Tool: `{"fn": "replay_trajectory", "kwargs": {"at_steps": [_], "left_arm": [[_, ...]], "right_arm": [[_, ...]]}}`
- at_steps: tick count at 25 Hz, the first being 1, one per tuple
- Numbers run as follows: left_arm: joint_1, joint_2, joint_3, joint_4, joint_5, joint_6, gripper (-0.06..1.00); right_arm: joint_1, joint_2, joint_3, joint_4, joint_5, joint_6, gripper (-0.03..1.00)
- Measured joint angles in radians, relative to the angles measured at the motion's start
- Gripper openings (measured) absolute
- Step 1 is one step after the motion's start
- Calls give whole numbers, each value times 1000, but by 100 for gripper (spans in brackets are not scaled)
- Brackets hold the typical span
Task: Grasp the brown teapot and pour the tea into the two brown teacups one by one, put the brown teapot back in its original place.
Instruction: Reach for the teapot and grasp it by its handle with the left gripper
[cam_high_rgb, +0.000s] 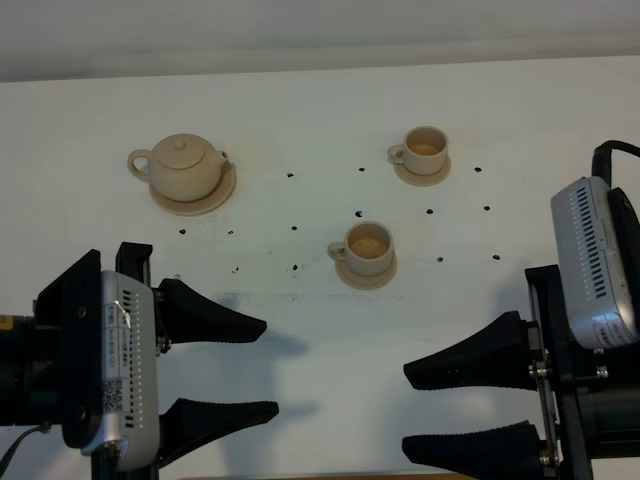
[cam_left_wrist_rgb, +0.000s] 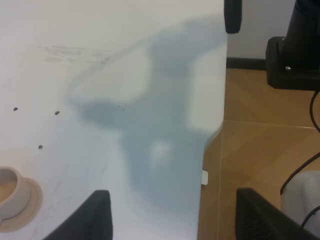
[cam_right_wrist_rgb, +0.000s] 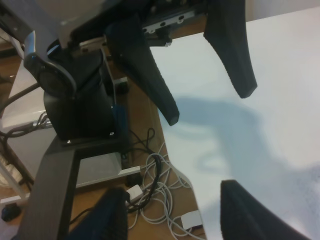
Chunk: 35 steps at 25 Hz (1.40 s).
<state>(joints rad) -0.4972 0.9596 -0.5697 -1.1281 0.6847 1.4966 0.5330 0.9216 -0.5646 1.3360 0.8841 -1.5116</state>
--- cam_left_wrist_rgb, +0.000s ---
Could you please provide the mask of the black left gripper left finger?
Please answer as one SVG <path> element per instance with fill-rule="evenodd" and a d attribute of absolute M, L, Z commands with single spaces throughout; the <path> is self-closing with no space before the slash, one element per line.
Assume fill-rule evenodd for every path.
<path fill-rule="evenodd" d="M 113 220 L 108 190 L 94 191 L 46 240 L 111 240 Z"/>

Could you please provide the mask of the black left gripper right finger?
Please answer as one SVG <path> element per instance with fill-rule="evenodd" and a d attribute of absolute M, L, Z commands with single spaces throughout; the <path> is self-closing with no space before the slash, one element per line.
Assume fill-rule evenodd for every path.
<path fill-rule="evenodd" d="M 252 188 L 236 191 L 237 240 L 318 240 Z"/>

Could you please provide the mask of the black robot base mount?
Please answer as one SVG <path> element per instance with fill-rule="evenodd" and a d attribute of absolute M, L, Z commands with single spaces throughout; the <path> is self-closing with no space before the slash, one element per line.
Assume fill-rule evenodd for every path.
<path fill-rule="evenodd" d="M 275 89 L 320 90 L 320 2 L 295 1 L 285 37 L 268 40 L 267 84 Z"/>

